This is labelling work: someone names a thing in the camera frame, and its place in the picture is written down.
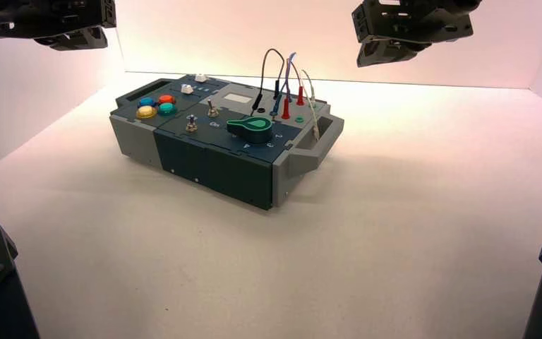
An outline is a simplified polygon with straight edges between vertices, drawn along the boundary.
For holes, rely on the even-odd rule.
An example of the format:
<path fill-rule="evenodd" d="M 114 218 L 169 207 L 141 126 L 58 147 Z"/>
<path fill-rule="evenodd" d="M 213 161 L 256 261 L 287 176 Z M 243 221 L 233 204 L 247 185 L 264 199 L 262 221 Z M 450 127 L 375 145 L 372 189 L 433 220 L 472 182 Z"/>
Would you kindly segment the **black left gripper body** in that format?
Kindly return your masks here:
<path fill-rule="evenodd" d="M 115 27 L 114 1 L 0 1 L 0 38 L 37 39 Z"/>

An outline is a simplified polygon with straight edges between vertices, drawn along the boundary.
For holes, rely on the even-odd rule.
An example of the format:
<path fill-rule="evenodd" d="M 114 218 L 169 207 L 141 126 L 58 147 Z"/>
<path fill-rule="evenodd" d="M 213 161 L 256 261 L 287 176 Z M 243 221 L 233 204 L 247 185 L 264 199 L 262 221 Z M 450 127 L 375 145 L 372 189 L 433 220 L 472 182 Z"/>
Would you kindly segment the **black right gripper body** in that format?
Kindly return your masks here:
<path fill-rule="evenodd" d="M 358 42 L 451 42 L 473 35 L 474 1 L 363 1 L 351 13 Z"/>

